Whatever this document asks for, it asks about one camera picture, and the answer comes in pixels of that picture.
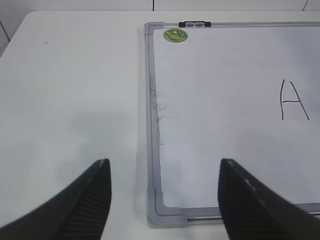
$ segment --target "white table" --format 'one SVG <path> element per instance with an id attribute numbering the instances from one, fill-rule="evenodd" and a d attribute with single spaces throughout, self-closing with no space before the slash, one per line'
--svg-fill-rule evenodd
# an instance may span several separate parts
<path id="1" fill-rule="evenodd" d="M 319 12 L 42 11 L 0 58 L 0 226 L 109 158 L 104 240 L 227 240 L 223 225 L 147 226 L 144 24 L 320 21 Z"/>

